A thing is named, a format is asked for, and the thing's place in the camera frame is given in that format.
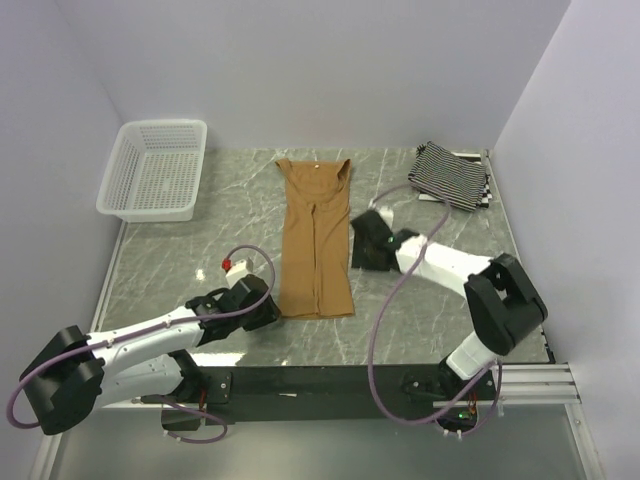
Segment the mustard garment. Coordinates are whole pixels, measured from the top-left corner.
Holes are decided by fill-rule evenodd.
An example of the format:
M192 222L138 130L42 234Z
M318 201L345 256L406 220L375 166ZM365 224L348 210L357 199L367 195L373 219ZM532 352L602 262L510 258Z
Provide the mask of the mustard garment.
M284 177L279 306L288 318L352 316L349 270L351 161L291 161Z

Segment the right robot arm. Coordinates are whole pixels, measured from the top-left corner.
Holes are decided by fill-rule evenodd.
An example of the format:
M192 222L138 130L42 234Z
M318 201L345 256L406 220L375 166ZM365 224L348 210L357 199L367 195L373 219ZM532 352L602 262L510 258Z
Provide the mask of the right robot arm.
M419 277L466 300L473 331L439 363L432 398L464 397L483 367L508 355L548 317L541 296L511 254L468 254L410 229L394 232L376 210L359 215L351 226L353 267Z

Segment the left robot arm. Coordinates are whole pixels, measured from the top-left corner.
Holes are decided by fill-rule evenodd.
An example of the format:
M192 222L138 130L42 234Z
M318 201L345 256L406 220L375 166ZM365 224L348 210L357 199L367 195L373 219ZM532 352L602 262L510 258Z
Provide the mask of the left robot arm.
M271 290L248 274L129 327L60 330L20 376L35 426L46 435L63 433L93 411L135 397L206 402L211 381L190 349L278 320Z

